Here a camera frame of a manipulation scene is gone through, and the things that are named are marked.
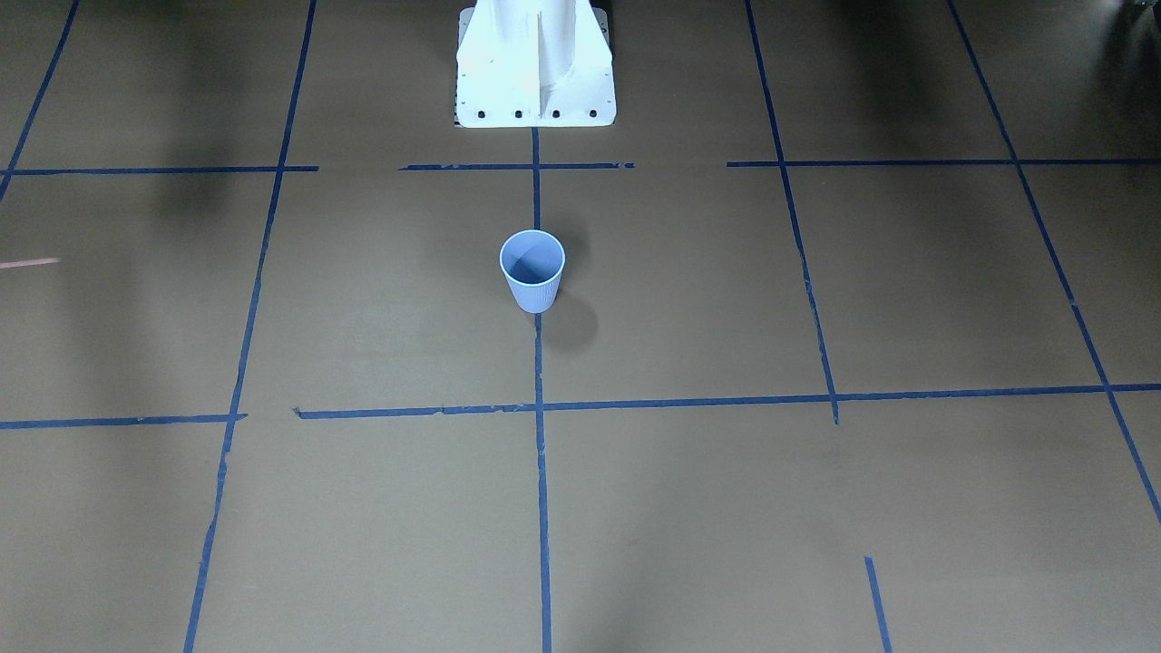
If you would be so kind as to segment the blue ribbed cup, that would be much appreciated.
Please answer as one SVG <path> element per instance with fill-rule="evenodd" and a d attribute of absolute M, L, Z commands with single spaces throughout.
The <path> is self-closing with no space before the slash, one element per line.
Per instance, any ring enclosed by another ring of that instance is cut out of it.
<path fill-rule="evenodd" d="M 565 247 L 555 236 L 539 229 L 513 234 L 498 261 L 519 309 L 542 314 L 551 308 L 567 265 Z"/>

